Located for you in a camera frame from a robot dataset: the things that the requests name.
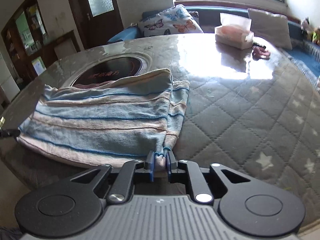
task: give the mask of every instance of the striped towel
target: striped towel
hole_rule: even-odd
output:
[[[81,167],[121,167],[153,151],[159,170],[178,139],[188,93],[189,82],[173,82],[169,69],[94,89],[46,85],[35,111],[19,126],[17,141]]]

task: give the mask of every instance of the black glass cooktop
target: black glass cooktop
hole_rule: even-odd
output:
[[[135,57],[120,57],[102,62],[82,73],[72,86],[100,84],[137,75],[143,63]]]

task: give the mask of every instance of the sofa backrest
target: sofa backrest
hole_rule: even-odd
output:
[[[185,6],[187,11],[197,11],[199,13],[199,23],[200,27],[212,26],[211,30],[214,33],[214,27],[220,26],[220,13],[229,13],[242,17],[249,18],[248,10],[238,9],[231,7],[219,7],[219,6]],[[162,10],[154,10],[149,12],[144,12],[142,18],[147,18],[151,15],[157,14]],[[290,37],[296,40],[303,40],[303,35],[301,31],[301,26],[295,22],[288,21]]]

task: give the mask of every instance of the quilted tablecloth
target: quilted tablecloth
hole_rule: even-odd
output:
[[[307,209],[303,225],[311,226],[320,218],[320,96],[289,59],[266,41],[257,42],[271,51],[269,61],[217,44],[214,34],[150,37],[80,52],[56,62],[23,90],[5,112],[5,125],[17,127],[33,112],[45,83],[58,88],[88,63],[145,53],[152,64],[141,73],[168,67],[174,80],[190,81],[176,158],[202,167],[221,163],[293,192]],[[30,187],[80,171],[12,139],[0,147],[7,166]],[[171,186],[162,180],[154,190],[181,191]]]

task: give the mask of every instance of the orange butterfly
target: orange butterfly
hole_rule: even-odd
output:
[[[195,30],[196,26],[193,24],[191,20],[187,20],[185,24],[173,24],[173,27],[178,29],[178,32],[185,33],[187,30]]]

